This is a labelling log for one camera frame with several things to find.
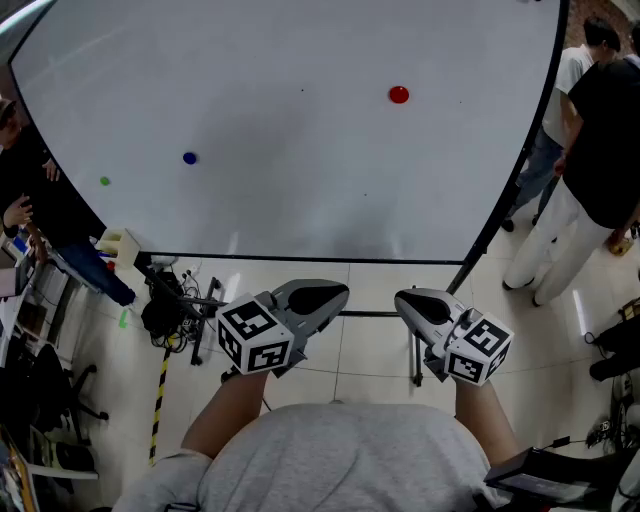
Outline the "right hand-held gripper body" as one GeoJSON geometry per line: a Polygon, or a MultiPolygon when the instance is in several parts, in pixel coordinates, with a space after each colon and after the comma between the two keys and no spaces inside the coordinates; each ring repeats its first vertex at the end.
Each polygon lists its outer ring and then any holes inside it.
{"type": "Polygon", "coordinates": [[[453,377],[482,386],[506,360],[513,338],[496,317],[468,308],[432,330],[424,363],[441,382],[453,377]]]}

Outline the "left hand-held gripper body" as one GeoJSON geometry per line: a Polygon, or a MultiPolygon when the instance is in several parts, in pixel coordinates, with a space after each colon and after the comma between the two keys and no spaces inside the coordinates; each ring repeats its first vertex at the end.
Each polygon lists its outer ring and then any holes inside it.
{"type": "Polygon", "coordinates": [[[321,326],[317,314],[301,315],[269,292],[246,293],[216,312],[217,343],[243,375],[281,376],[306,359],[308,338],[321,326]]]}

